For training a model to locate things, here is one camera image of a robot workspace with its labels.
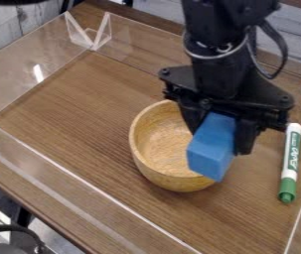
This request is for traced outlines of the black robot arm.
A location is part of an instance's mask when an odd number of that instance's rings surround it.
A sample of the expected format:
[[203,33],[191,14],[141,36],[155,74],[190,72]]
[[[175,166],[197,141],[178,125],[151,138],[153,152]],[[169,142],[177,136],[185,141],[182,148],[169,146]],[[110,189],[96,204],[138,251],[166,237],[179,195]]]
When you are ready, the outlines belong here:
[[183,50],[191,63],[165,67],[165,97],[178,103],[191,132],[211,113],[234,119],[233,151],[252,152],[265,129],[282,131],[294,106],[292,95],[272,83],[278,71],[266,71],[256,58],[256,35],[262,31],[288,60],[286,42],[266,17],[278,0],[181,0]]

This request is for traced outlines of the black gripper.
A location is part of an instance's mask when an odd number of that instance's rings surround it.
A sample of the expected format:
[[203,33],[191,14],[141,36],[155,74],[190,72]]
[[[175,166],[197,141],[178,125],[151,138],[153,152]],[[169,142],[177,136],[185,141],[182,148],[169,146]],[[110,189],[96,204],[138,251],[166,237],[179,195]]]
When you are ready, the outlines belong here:
[[178,103],[190,132],[213,112],[233,117],[234,151],[249,155],[258,130],[282,130],[294,106],[292,95],[272,83],[280,73],[280,68],[269,72],[257,63],[193,60],[163,67],[158,76],[165,98]]

